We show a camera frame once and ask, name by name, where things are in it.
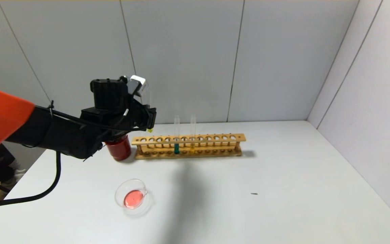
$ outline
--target glass test tube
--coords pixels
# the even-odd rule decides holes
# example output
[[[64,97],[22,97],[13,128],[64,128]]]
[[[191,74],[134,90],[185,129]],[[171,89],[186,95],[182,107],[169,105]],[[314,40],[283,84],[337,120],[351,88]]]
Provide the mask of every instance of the glass test tube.
[[[196,117],[191,115],[191,141],[196,140]],[[195,143],[191,143],[191,153],[195,151]]]
[[[174,117],[174,137],[174,140],[177,141],[177,143],[174,144],[174,153],[179,154],[180,146],[178,141],[180,140],[180,117],[178,115]]]

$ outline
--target wooden test tube rack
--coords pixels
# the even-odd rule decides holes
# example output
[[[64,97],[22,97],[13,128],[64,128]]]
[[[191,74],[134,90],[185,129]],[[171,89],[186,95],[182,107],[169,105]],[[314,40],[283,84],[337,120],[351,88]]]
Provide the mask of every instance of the wooden test tube rack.
[[[242,156],[240,142],[246,142],[244,134],[213,134],[179,136],[138,136],[132,139],[136,145],[135,159],[178,159],[201,157]],[[180,153],[174,153],[174,145]]]

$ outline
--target red canister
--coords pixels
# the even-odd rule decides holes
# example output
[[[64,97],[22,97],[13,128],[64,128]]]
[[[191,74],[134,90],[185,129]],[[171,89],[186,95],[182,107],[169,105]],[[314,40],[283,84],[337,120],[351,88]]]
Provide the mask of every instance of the red canister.
[[[105,144],[116,161],[127,159],[130,156],[130,144],[127,135],[116,142],[105,142]]]

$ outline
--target white table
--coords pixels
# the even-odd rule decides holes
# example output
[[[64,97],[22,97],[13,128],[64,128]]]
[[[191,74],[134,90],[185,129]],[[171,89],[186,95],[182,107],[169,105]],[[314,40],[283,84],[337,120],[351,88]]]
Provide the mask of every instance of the white table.
[[[157,125],[150,135],[172,133]],[[245,133],[244,156],[121,163],[106,148],[85,162],[63,156],[52,193],[0,207],[0,244],[390,244],[390,209],[308,122],[198,124],[197,133]],[[48,150],[7,198],[40,193],[54,176]],[[114,202],[132,178],[155,198],[136,219]]]

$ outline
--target petri dish with red liquid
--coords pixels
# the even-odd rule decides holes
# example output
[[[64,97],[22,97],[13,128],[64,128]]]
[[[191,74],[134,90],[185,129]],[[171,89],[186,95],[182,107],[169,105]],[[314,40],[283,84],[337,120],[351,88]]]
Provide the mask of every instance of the petri dish with red liquid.
[[[143,215],[150,208],[150,196],[139,179],[123,182],[115,192],[115,202],[127,215]]]

